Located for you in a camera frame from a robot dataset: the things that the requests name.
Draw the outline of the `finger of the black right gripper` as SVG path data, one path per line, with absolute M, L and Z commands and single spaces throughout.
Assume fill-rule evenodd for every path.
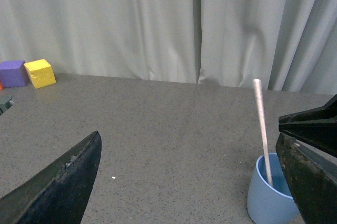
M 284 133 L 276 152 L 305 223 L 336 223 L 336 164 Z

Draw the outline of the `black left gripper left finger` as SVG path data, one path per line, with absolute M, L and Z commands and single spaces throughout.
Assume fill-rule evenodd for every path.
M 81 223 L 101 151 L 101 136 L 94 131 L 2 197 L 1 223 Z

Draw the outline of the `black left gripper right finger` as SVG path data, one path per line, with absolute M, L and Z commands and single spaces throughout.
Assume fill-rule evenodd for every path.
M 336 96 L 321 107 L 280 116 L 279 132 L 336 157 Z

